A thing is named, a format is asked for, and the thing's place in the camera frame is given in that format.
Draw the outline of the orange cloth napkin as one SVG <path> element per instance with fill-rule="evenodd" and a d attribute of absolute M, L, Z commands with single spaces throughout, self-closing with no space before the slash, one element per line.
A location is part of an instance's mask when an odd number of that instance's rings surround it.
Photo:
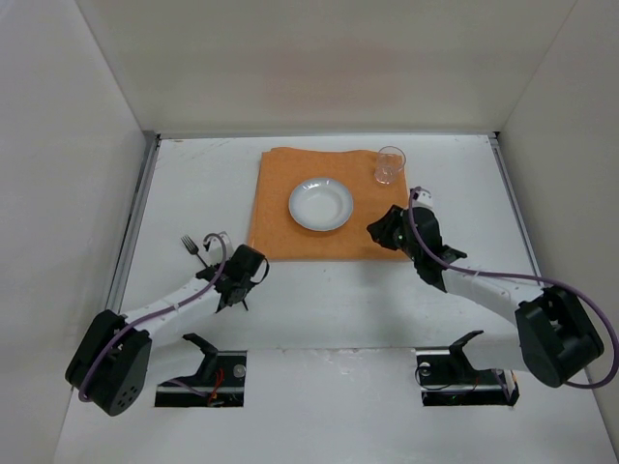
<path fill-rule="evenodd" d="M 405 173 L 382 185 L 374 178 L 377 154 L 368 150 L 320 152 L 277 147 L 262 154 L 255 191 L 250 247 L 271 260 L 404 261 L 406 257 L 376 244 L 367 226 L 394 206 L 408 201 Z M 298 224 L 288 209 L 289 196 L 312 178 L 332 178 L 348 188 L 353 212 L 342 227 L 310 231 Z"/>

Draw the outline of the clear plastic cup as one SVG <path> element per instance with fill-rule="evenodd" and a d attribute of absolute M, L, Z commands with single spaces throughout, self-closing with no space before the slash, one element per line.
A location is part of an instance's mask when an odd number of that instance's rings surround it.
<path fill-rule="evenodd" d="M 374 178 L 379 184 L 392 184 L 404 170 L 405 165 L 406 155 L 399 147 L 393 145 L 382 147 L 376 155 Z"/>

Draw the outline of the clear plastic plate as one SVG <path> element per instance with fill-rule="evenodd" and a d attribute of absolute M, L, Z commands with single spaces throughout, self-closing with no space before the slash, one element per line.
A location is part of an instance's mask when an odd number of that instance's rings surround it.
<path fill-rule="evenodd" d="M 330 232 L 345 225 L 354 210 L 349 189 L 332 178 L 312 178 L 292 190 L 288 211 L 293 220 L 314 232 Z"/>

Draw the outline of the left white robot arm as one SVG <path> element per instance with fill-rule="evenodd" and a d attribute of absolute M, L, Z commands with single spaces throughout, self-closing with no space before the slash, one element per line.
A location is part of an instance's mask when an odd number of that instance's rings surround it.
<path fill-rule="evenodd" d="M 125 314 L 109 309 L 91 322 L 65 372 L 83 402 L 111 417 L 134 404 L 147 385 L 170 384 L 221 405 L 217 395 L 233 371 L 219 364 L 219 350 L 196 333 L 205 306 L 216 312 L 243 305 L 267 275 L 267 257 L 246 245 L 223 246 L 221 260 L 178 290 Z"/>

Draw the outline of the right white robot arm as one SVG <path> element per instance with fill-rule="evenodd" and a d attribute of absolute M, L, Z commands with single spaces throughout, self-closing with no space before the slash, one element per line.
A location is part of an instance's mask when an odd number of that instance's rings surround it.
<path fill-rule="evenodd" d="M 403 252 L 420 279 L 503 317 L 516 327 L 516 365 L 558 388 L 604 353 L 604 344 L 574 288 L 551 279 L 484 270 L 444 243 L 425 207 L 394 205 L 367 231 L 386 249 Z"/>

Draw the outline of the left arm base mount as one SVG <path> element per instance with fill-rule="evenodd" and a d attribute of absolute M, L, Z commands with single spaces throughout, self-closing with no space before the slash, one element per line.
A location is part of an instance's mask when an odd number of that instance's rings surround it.
<path fill-rule="evenodd" d="M 245 402 L 247 351 L 219 352 L 213 367 L 156 389 L 156 408 L 241 408 Z"/>

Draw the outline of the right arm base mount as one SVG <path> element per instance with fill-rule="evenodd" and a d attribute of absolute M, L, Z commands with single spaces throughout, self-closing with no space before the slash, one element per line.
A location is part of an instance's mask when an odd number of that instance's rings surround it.
<path fill-rule="evenodd" d="M 426 407 L 514 407 L 519 388 L 510 371 L 476 370 L 447 348 L 415 352 L 415 380 Z"/>

